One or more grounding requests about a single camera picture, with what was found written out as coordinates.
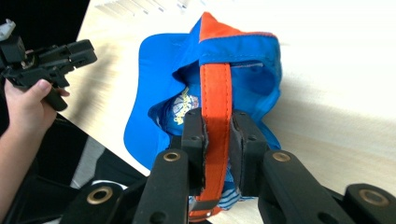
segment screw hole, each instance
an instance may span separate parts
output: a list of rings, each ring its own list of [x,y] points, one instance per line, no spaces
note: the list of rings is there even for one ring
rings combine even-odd
[[[291,157],[288,155],[288,154],[286,154],[286,153],[283,153],[283,152],[276,152],[276,153],[274,153],[273,154],[273,158],[276,160],[276,161],[290,161],[291,160]]]
[[[106,195],[107,195],[107,192],[106,192],[106,191],[100,190],[100,191],[97,191],[97,192],[95,192],[95,193],[93,194],[93,198],[96,199],[96,200],[100,200],[100,199],[105,198]]]
[[[257,140],[257,136],[252,134],[252,135],[249,135],[247,139],[250,140],[250,141],[256,141]]]
[[[180,154],[176,152],[168,152],[163,155],[163,159],[166,161],[177,161],[178,159],[180,159]]]
[[[381,193],[372,189],[361,189],[359,195],[369,204],[375,206],[388,206],[389,200]]]
[[[155,212],[149,217],[150,224],[162,224],[166,220],[166,214],[164,212]]]
[[[323,212],[318,214],[318,218],[320,219],[321,222],[323,222],[325,224],[338,224],[339,223],[337,219],[335,219],[331,215],[329,215],[327,213],[323,213]]]

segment orange strap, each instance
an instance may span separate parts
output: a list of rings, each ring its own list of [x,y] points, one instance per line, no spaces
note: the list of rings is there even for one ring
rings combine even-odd
[[[201,66],[202,116],[209,139],[205,158],[205,189],[190,212],[190,221],[205,220],[220,211],[221,197],[228,162],[230,119],[232,114],[232,82],[228,63]]]

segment wooden table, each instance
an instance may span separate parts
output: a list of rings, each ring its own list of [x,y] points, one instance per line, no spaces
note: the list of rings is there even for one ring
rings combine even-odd
[[[62,112],[67,119],[148,175],[123,144],[138,86],[139,45],[149,35],[187,33],[208,10],[243,31],[278,36],[282,95],[264,122],[285,150],[337,192],[364,182],[396,195],[396,6],[341,0],[327,5],[206,1],[204,6],[197,0],[180,10],[176,2],[157,2],[164,12],[151,8],[148,15],[133,16],[114,8],[105,13],[103,3],[91,0],[79,39],[91,40],[98,61],[67,77],[71,96]],[[212,220],[247,223],[234,215],[242,211],[248,223],[261,223],[254,203],[238,204],[239,210]]]

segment printed graphic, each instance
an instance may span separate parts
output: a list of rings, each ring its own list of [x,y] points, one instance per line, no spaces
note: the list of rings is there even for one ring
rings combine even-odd
[[[189,88],[186,88],[174,101],[173,113],[175,115],[174,122],[177,125],[183,124],[183,118],[189,110],[197,108],[199,106],[198,97],[188,95]]]

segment human arm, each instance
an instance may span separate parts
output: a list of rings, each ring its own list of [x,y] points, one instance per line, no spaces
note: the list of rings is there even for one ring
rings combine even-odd
[[[56,111],[43,101],[50,88],[45,80],[39,80],[28,91],[16,89],[6,82],[9,125],[0,137],[0,222],[29,170],[44,134],[56,118]]]

